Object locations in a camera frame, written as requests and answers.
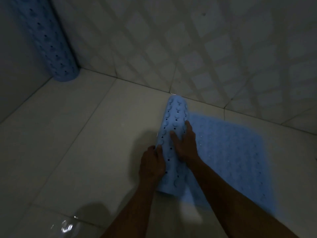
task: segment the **tiled floor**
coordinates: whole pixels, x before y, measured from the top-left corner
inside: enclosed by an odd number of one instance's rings
[[[169,96],[84,69],[71,82],[50,80],[0,125],[4,237],[98,237],[131,197]],[[300,237],[316,237],[317,137],[187,102],[263,136],[275,216]],[[211,236],[226,237],[212,212],[156,194],[148,237]]]

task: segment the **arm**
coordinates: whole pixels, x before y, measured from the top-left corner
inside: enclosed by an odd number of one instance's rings
[[[164,174],[162,147],[158,146],[156,153],[155,146],[150,146],[141,158],[140,184],[135,194],[101,238],[145,237],[154,192]]]
[[[196,135],[186,121],[187,132],[180,141],[170,133],[179,158],[186,162],[217,219],[230,238],[297,237],[286,226],[228,185],[198,156]]]

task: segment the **rolled mat standing upright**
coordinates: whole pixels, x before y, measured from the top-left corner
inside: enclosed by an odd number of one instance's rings
[[[73,80],[79,74],[75,58],[48,0],[12,0],[24,26],[55,80]]]

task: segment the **partially rolled mat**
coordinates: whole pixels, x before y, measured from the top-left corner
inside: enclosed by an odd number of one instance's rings
[[[196,133],[200,158],[229,185],[273,214],[273,192],[261,136],[240,125],[190,113],[186,101],[175,95],[167,102],[158,132],[157,145],[162,145],[166,163],[158,191],[210,208],[194,175],[177,158],[170,139],[170,131],[181,139],[186,132],[186,120]]]
[[[12,0],[54,79],[76,78],[79,69],[48,0]]]

